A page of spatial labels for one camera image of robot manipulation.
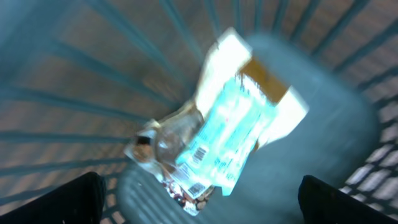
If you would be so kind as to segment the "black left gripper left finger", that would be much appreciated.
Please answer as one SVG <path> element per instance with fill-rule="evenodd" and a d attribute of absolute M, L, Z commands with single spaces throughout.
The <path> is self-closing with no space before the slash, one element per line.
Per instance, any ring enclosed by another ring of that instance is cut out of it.
<path fill-rule="evenodd" d="M 105 194 L 105 178 L 88 172 L 2 215 L 1 224 L 99 224 Z"/>

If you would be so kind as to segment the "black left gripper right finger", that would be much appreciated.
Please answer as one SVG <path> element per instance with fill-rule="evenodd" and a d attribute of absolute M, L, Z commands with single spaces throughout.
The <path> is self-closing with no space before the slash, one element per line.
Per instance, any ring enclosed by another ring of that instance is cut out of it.
<path fill-rule="evenodd" d="M 397 220 L 312 175 L 302 179 L 298 204 L 305 224 L 397 224 Z"/>

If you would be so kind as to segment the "teal snack packet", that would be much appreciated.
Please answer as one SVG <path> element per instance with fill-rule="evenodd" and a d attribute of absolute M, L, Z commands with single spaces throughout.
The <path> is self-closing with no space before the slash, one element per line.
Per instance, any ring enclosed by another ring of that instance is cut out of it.
<path fill-rule="evenodd" d="M 229 196 L 277 109 L 246 75 L 230 78 L 200 130 L 177 157 L 172 177 L 191 197 L 211 186 Z"/>

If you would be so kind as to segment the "brown mushroom snack bag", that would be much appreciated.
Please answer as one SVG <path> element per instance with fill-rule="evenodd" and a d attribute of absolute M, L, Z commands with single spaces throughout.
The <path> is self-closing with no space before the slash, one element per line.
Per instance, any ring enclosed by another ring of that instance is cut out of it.
<path fill-rule="evenodd" d="M 240 75 L 253 79 L 277 109 L 275 119 L 259 136 L 250 154 L 289 135 L 307 115 L 308 105 L 294 87 L 283 84 L 271 74 L 253 56 L 249 44 L 234 28 L 229 28 L 210 47 L 193 97 L 176 112 L 146 123 L 126 147 L 126 155 L 152 174 L 189 215 L 199 214 L 216 186 L 191 198 L 172 177 L 177 157 L 204 124 L 226 82 Z"/>

